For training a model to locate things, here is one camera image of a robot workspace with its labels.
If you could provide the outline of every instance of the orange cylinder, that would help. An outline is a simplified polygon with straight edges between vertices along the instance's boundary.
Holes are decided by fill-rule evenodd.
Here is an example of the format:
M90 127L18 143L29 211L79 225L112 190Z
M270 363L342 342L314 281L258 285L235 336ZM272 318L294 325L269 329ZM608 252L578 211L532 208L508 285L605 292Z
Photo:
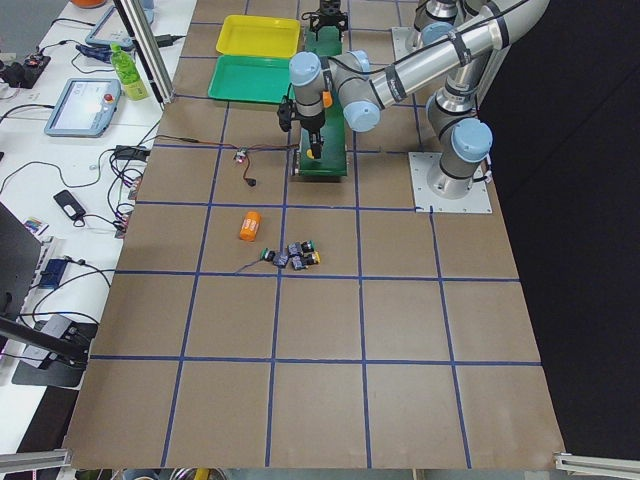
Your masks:
M258 227L262 217L258 212L247 212L242 221L240 229L240 238L245 242L253 242L258 234Z
M107 0L71 0L71 3L80 8L96 8L107 3Z

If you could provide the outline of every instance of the orange object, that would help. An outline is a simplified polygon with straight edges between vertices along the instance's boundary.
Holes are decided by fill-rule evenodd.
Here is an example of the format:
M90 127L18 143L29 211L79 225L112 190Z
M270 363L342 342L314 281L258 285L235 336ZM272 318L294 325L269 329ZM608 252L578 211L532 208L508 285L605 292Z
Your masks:
M71 0L71 3L80 8L96 8L107 3L107 0Z
M258 227L262 217L258 212L247 212L240 229L240 238L245 242L253 242L258 234Z
M324 105L324 108L329 108L331 105L333 105L333 98L331 97L331 92L327 90L322 92L322 104Z

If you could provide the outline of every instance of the screen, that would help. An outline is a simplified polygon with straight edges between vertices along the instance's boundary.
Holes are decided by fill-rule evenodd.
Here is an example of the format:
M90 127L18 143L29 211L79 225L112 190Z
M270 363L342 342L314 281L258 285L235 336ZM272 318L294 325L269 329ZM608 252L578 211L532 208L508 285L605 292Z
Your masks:
M105 22L99 26L100 28L93 34L96 40L104 40L108 42L123 42L129 38L124 23L118 11L114 8Z
M73 82L69 86L52 128L57 130L89 130L102 110L109 82Z
M40 242L0 203L0 315L15 319L29 293ZM0 336L0 349L5 344Z

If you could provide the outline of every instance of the power adapter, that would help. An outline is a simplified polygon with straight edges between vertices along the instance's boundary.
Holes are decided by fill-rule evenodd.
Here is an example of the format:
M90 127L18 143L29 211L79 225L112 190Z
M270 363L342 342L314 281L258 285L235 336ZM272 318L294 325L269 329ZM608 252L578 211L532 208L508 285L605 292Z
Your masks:
M146 147L116 145L116 148L113 149L113 156L116 160L139 160L144 162L150 154L151 150Z

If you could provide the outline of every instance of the green platform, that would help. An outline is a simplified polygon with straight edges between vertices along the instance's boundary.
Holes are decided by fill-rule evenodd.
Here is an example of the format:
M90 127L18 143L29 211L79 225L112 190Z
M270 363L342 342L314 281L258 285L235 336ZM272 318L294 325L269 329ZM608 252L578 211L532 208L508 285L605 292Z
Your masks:
M318 40L313 32L305 28L305 50L319 56L340 55L342 42L335 27L325 27L318 32ZM322 177L344 177L347 175L347 154L345 151L344 116L337 95L333 96L333 106L325 110L326 122L320 130L324 145L322 158L316 160L307 156L309 133L302 130L299 160L295 174Z

